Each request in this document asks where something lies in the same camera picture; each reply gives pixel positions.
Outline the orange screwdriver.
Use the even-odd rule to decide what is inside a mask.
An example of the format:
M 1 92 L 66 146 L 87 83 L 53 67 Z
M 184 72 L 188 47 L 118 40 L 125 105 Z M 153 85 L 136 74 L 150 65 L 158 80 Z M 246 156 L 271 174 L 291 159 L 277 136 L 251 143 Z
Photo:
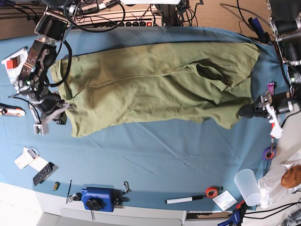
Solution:
M 275 123 L 272 123 L 271 125 L 272 125 L 271 128 L 273 130 Z M 274 150 L 274 140 L 275 140 L 274 137 L 271 135 L 271 151 Z

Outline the purple tape roll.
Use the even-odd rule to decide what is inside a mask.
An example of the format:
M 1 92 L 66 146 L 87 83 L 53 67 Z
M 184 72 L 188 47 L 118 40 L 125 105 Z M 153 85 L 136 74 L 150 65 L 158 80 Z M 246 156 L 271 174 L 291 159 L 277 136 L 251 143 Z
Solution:
M 263 154 L 262 154 L 262 158 L 266 161 L 272 160 L 276 157 L 277 152 L 275 150 L 275 148 L 272 147 L 267 147 L 264 149 Z

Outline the purple tube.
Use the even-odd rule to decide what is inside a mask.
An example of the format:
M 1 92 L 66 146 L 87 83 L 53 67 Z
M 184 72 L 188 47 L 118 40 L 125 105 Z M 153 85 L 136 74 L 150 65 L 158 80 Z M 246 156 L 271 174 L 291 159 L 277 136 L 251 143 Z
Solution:
M 267 86 L 268 86 L 268 91 L 273 96 L 275 94 L 277 83 L 276 82 L 270 82 L 270 83 L 267 84 Z

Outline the brown wooden object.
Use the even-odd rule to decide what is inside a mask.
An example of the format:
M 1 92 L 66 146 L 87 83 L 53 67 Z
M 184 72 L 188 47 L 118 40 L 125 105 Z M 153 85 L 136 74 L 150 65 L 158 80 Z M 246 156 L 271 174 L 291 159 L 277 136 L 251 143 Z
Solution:
M 294 188 L 301 183 L 301 166 L 292 166 L 281 178 L 281 185 L 285 188 Z

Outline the white card packet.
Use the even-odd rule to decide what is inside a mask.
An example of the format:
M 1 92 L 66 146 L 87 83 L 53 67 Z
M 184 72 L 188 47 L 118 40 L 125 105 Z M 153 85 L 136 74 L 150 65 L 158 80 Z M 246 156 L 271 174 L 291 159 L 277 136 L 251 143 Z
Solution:
M 14 160 L 14 163 L 19 169 L 30 166 L 36 171 L 41 171 L 48 161 L 40 157 L 36 149 L 24 147 L 23 152 Z

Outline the orange white utility knife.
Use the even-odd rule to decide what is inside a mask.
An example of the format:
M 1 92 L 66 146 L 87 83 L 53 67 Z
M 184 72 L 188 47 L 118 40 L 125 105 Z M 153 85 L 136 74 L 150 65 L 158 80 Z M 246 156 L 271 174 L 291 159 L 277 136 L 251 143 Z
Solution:
M 18 106 L 11 106 L 1 103 L 0 104 L 0 114 L 2 116 L 17 116 L 22 117 L 26 115 L 26 112 L 23 108 Z

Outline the translucent plastic cup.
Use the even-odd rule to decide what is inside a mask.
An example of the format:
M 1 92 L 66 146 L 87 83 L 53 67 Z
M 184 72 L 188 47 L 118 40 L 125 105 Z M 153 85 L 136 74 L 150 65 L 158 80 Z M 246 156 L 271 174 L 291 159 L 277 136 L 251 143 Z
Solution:
M 251 169 L 242 169 L 234 177 L 234 182 L 247 206 L 256 206 L 261 201 L 261 194 Z

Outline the white plastic bag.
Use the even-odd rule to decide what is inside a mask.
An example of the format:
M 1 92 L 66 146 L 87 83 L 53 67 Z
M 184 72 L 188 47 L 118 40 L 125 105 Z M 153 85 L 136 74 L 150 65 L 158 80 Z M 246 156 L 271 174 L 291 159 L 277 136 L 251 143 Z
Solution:
M 258 187 L 261 194 L 261 208 L 266 209 L 301 188 L 301 184 L 294 188 L 285 188 L 281 185 L 282 176 L 295 165 L 301 165 L 300 150 L 291 155 L 288 160 L 273 166 L 264 177 L 258 180 Z

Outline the black remote control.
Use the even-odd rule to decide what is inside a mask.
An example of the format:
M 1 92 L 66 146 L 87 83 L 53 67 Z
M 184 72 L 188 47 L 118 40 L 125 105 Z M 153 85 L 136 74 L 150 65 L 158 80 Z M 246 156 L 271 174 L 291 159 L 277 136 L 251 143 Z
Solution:
M 41 184 L 54 170 L 54 164 L 49 162 L 45 167 L 43 167 L 33 178 L 34 186 Z

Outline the small yellow battery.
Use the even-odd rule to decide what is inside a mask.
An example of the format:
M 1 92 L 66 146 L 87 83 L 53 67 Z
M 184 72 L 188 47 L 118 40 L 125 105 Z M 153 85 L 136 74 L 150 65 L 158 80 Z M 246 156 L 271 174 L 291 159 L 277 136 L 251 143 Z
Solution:
M 60 186 L 60 183 L 58 181 L 56 181 L 54 184 L 54 187 L 53 187 L 53 191 L 57 191 L 59 186 Z

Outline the paper with orange block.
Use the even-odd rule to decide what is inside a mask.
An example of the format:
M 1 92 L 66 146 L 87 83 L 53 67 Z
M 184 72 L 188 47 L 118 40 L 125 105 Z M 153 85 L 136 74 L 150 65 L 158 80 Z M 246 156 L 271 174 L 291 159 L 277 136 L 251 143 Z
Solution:
M 10 84 L 16 82 L 21 73 L 21 69 L 28 57 L 28 47 L 23 47 L 12 55 L 2 60 L 1 64 L 5 66 Z

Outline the white paper note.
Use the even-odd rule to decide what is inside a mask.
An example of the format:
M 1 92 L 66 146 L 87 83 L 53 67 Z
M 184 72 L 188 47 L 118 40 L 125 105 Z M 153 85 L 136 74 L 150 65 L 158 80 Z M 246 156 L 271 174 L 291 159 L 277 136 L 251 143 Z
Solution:
M 214 197 L 213 201 L 223 211 L 226 211 L 237 203 L 237 200 L 228 190 L 225 190 L 220 195 Z

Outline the red tape roll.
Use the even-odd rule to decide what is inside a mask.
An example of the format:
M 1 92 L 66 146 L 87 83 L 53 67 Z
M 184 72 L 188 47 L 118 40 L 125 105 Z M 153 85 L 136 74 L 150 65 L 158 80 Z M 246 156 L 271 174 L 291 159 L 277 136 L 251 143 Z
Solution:
M 220 190 L 219 187 L 215 187 L 215 186 L 213 186 L 213 187 L 208 187 L 208 188 L 206 189 L 206 197 L 207 197 L 207 198 L 210 198 L 210 199 L 216 197 L 216 196 L 219 194 L 219 190 Z

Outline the blue table clamp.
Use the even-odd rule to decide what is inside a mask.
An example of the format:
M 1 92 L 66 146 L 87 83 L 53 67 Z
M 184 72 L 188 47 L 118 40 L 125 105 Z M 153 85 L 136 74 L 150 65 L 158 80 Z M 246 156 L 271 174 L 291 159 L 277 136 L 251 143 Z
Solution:
M 115 205 L 122 203 L 120 195 L 116 195 L 114 189 L 87 187 L 81 192 L 68 195 L 67 203 L 81 201 L 86 210 L 91 212 L 92 220 L 95 221 L 95 211 L 113 212 Z

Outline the metal carabiner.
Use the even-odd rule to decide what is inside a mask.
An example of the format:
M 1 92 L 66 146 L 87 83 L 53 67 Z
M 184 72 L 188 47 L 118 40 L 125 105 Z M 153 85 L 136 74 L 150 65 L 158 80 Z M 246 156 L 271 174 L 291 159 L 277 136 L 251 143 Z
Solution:
M 129 184 L 127 181 L 124 181 L 123 185 L 125 187 L 125 190 L 120 195 L 126 195 L 127 193 L 131 192 L 131 189 L 129 188 Z

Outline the blue table cloth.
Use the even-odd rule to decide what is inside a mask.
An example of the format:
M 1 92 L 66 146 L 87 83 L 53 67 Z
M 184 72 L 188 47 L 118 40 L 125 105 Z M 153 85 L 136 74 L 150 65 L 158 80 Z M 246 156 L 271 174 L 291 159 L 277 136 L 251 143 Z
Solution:
M 65 197 L 87 186 L 121 190 L 127 181 L 128 206 L 170 210 L 218 210 L 208 199 L 167 205 L 169 198 L 203 194 L 210 186 L 222 186 L 237 200 L 240 192 L 234 176 L 252 169 L 256 178 L 266 173 L 262 158 L 270 145 L 271 126 L 264 118 L 243 118 L 231 129 L 207 120 L 201 124 L 170 120 L 129 123 L 109 127 L 89 136 L 71 136 L 71 124 L 49 124 L 49 133 L 35 135 L 30 112 L 24 117 L 0 119 L 0 180 L 3 183 Z M 53 163 L 53 172 L 37 186 L 39 172 L 19 169 L 14 160 L 23 148 L 34 148 Z

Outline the blue bar clamp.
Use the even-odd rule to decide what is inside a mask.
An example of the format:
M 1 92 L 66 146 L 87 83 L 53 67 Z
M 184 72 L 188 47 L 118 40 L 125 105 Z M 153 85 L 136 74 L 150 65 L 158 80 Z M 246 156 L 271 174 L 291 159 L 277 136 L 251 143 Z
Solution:
M 218 226 L 241 226 L 247 210 L 245 201 L 237 205 L 237 209 L 230 215 L 230 218 L 218 224 Z

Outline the white black marker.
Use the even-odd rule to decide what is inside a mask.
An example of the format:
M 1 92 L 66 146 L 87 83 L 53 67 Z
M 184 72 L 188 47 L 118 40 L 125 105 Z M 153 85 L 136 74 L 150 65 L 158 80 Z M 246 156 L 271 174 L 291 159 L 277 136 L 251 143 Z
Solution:
M 206 195 L 196 195 L 196 196 L 189 196 L 189 197 L 183 197 L 183 198 L 167 199 L 167 200 L 165 200 L 165 204 L 192 202 L 195 200 L 202 200 L 206 197 L 207 197 Z

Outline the black power strip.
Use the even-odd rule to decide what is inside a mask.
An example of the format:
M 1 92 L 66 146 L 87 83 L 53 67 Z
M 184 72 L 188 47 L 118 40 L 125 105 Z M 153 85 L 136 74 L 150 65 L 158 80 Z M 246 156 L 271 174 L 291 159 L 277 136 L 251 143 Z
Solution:
M 121 23 L 120 26 L 126 26 L 126 27 L 133 27 L 133 26 L 139 26 L 139 27 L 153 27 L 153 26 L 162 26 L 161 20 L 128 20 Z

